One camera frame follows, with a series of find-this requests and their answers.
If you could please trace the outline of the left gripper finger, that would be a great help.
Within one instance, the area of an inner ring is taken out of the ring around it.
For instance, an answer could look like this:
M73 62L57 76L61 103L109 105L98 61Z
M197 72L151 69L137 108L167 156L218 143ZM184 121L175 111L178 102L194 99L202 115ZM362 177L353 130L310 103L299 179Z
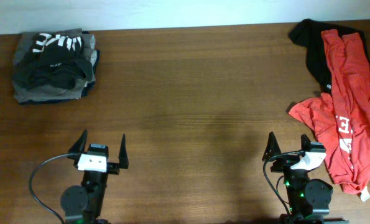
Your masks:
M119 150L119 168L120 169L128 169L129 168L129 159L126 151L126 135L123 134L121 139L121 145Z
M85 129L79 139L74 143L74 145L69 148L69 154L81 154L85 150L85 144L88 137L88 131Z

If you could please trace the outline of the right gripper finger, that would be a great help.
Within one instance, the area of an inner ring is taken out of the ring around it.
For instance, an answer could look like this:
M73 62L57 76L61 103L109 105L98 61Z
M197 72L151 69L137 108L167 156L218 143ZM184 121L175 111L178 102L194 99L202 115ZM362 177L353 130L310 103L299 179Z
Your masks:
M306 134L301 135L301 151L309 152L311 150L311 140Z
M271 131L268 136L267 146L262 156L262 161L267 161L268 159L278 156L279 154L281 154L279 144L276 140L274 132Z

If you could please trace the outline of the dark green t-shirt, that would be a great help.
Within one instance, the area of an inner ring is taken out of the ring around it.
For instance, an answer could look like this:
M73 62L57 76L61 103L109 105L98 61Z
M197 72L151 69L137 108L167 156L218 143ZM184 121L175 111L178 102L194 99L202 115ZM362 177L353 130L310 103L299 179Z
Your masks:
M77 80L92 81L93 65L86 53L94 49L91 34L25 33L17 46L12 80L26 90L44 85L71 90Z

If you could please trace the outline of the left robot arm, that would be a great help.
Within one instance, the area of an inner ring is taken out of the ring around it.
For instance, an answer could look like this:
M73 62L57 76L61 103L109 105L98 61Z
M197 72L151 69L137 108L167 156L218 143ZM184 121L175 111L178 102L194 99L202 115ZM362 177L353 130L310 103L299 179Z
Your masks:
M60 205L65 212L65 223L110 224L101 219L101 210L109 175L119 175L121 169L129 168L126 136L123 135L118 162L109 162L109 148L104 144L90 144L86 148L88 131L68 150L73 166L83 172L80 185L67 188L61 196Z

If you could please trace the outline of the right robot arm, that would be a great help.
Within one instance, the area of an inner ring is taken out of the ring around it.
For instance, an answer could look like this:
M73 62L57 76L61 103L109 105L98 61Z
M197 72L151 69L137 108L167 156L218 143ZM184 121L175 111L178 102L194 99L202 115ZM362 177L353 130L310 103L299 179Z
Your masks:
M324 223L329 214L333 187L321 179L311 179L308 173L318 168L326 157L323 144L301 135L301 149L282 152L273 132L269 133L267 146L262 156L264 177L285 208L279 223ZM266 167L272 163L271 172L281 173L288 201L270 181Z

